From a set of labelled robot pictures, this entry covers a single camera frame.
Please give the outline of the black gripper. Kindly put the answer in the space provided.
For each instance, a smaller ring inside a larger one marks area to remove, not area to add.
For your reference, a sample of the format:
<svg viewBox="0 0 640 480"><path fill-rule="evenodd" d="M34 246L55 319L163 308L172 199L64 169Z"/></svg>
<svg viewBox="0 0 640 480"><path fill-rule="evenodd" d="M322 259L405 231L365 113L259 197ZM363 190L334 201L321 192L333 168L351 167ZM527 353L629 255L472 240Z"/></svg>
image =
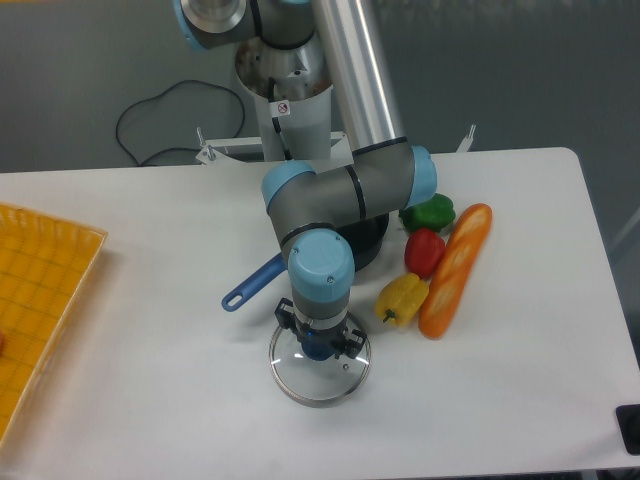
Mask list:
<svg viewBox="0 0 640 480"><path fill-rule="evenodd" d="M299 343L331 347L336 359L341 356L355 359L366 342L365 332L347 328L346 312L325 319L312 318L300 312L294 312L293 302L282 298L274 315L279 327L295 333Z"/></svg>

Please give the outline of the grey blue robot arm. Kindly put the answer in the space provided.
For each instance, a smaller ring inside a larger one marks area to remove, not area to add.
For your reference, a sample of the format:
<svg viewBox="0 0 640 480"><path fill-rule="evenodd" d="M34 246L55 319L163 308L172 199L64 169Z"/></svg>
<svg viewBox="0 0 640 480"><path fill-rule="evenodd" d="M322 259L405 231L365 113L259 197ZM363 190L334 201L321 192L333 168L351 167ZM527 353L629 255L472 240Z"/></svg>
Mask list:
<svg viewBox="0 0 640 480"><path fill-rule="evenodd" d="M276 316L315 361L354 358L363 332L347 324L358 263L343 227L430 199L429 152L410 145L370 1L178 1L184 36L238 47L239 80L265 105L262 140L276 161L262 195L292 296Z"/></svg>

